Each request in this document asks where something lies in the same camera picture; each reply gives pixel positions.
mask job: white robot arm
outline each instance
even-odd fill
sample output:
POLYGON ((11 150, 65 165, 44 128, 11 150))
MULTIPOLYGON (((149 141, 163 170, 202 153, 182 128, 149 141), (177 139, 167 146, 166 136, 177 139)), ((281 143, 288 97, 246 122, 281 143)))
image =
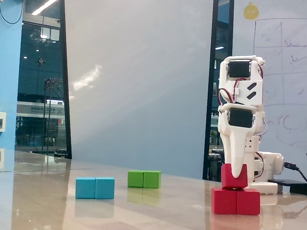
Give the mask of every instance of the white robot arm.
POLYGON ((264 65, 265 61, 256 56, 227 57, 221 63, 218 131, 224 145, 225 163, 231 164, 233 177, 240 175, 245 163, 249 187, 261 193, 275 194, 277 184, 267 180, 273 179, 273 174, 281 173, 283 157, 279 153, 259 152, 260 136, 265 133, 263 123, 266 125, 262 94, 264 65), (226 101, 224 105, 220 94, 226 101), (260 171, 259 176, 254 176, 255 171, 260 171), (256 181, 268 183, 263 192, 263 184, 255 185, 256 181))

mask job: black door frame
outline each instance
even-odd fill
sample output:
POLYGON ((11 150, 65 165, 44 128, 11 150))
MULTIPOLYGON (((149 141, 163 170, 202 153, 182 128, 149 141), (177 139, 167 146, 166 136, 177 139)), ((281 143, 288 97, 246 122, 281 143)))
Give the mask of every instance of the black door frame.
POLYGON ((63 66, 63 87, 64 87, 64 110, 65 110, 65 128, 67 158, 72 159, 71 154, 71 117, 69 109, 69 88, 68 88, 68 69, 67 69, 67 45, 66 45, 66 20, 65 20, 65 1, 60 0, 60 35, 62 42, 62 66, 63 66))
MULTIPOLYGON (((228 24, 228 55, 232 55, 233 47, 233 30, 234 30, 234 0, 229 1, 229 24, 228 24)), ((202 179, 207 180, 208 175, 208 157, 210 146, 210 130, 211 130, 211 112, 212 112, 212 94, 213 94, 213 79, 214 79, 214 62, 215 62, 215 46, 217 33, 217 16, 218 16, 218 0, 213 2, 213 17, 212 17, 212 35, 211 35, 211 50, 210 50, 210 68, 209 68, 209 82, 208 82, 208 98, 207 98, 207 115, 206 115, 206 129, 205 129, 205 147, 203 157, 203 171, 202 179)))

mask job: ceiling light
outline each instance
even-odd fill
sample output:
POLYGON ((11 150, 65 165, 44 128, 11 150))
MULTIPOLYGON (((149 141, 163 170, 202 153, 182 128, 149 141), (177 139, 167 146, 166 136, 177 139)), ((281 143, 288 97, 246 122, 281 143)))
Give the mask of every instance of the ceiling light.
POLYGON ((43 11, 44 9, 46 9, 47 7, 49 7, 50 5, 52 5, 54 2, 56 2, 57 0, 49 0, 48 2, 46 2, 44 5, 42 5, 40 8, 38 8, 36 11, 34 11, 32 13, 32 15, 38 15, 41 11, 43 11))

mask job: blue wall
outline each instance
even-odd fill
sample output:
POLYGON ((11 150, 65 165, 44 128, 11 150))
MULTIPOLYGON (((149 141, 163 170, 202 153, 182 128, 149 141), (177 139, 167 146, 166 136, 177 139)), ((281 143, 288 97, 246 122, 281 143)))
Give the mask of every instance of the blue wall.
MULTIPOLYGON (((4 0, 0 6, 7 21, 18 20, 22 0, 4 0)), ((21 30, 22 19, 10 25, 0 17, 0 112, 7 113, 6 131, 0 137, 0 148, 10 150, 15 146, 21 30)))

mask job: metal rack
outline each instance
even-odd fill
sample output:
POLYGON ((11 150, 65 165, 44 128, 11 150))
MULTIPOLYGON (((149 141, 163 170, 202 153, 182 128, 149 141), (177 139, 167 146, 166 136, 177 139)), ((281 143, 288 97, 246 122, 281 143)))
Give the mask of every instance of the metal rack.
POLYGON ((62 101, 64 91, 60 88, 59 84, 63 83, 63 79, 50 78, 45 80, 45 97, 44 97, 44 119, 43 119, 43 137, 42 137, 42 154, 44 154, 44 143, 45 143, 45 120, 46 120, 46 98, 49 93, 49 109, 48 109, 48 126, 47 126, 47 154, 49 152, 49 129, 50 129, 50 113, 51 113, 51 93, 54 92, 62 101))

